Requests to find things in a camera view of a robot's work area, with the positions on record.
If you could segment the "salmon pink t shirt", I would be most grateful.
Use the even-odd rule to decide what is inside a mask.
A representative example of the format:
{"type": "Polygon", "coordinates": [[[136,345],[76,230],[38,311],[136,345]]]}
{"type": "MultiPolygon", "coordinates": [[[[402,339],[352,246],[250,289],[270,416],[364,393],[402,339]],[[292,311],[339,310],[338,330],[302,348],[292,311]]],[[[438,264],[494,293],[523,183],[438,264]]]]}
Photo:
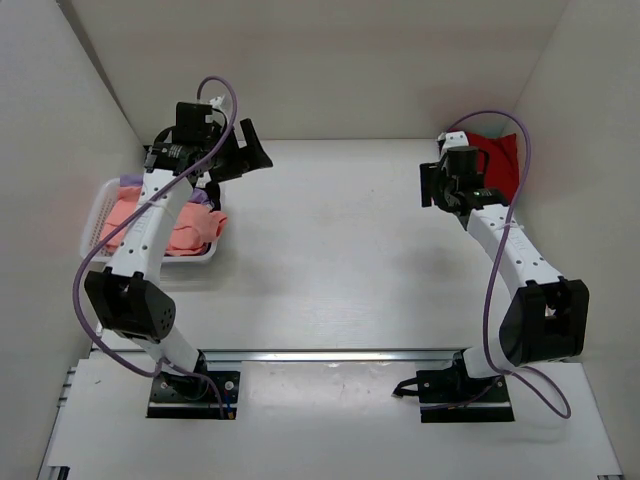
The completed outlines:
{"type": "MultiPolygon", "coordinates": [[[[100,239],[131,215],[137,206],[137,197],[120,197],[108,215],[100,239]]],[[[181,210],[170,236],[165,254],[170,257],[202,255],[222,235],[227,216],[211,210],[206,204],[188,202],[181,210]]]]}

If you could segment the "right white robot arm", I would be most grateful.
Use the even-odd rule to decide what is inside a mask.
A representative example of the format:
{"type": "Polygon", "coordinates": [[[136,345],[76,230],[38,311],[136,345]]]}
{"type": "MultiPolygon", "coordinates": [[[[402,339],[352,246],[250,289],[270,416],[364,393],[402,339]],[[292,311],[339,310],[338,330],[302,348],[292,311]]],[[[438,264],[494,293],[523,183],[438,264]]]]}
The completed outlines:
{"type": "Polygon", "coordinates": [[[421,200],[454,215],[493,263],[511,303],[496,334],[462,353],[448,376],[449,391],[471,400],[484,378],[544,361],[580,355],[584,348],[589,290],[551,266],[509,211],[507,198],[485,184],[490,157],[472,146],[451,147],[436,163],[420,167],[421,200]]]}

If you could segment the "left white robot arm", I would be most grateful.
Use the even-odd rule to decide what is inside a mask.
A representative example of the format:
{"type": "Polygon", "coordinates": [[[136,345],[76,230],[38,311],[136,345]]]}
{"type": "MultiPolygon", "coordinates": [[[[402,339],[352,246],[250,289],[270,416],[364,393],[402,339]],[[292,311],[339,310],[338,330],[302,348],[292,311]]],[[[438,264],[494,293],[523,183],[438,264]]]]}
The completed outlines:
{"type": "Polygon", "coordinates": [[[174,125],[171,130],[176,139],[153,144],[132,212],[87,254],[73,284],[73,297],[87,295],[100,326],[140,346],[155,367],[147,371],[125,360],[78,310],[81,325],[104,353],[144,377],[161,371],[175,373],[174,385],[188,398],[206,392],[209,373],[201,367],[200,351],[175,325],[177,307],[160,287],[160,270],[179,215],[203,174],[222,183],[272,167],[252,120],[241,120],[239,128],[242,141],[237,140],[233,124],[220,125],[206,114],[200,120],[174,125]],[[115,244],[115,250],[104,268],[89,270],[94,253],[109,242],[115,244]]]}

